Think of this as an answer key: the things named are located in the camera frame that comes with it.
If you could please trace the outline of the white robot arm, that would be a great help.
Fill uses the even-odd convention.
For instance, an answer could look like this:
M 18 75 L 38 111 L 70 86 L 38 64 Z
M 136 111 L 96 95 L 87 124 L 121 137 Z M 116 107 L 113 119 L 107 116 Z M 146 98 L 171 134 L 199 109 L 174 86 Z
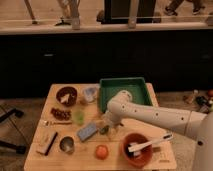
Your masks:
M 103 115 L 110 127 L 117 127 L 124 118 L 152 124 L 196 141 L 192 171 L 213 171 L 213 112 L 154 107 L 135 104 L 132 94 L 119 91 L 107 103 Z

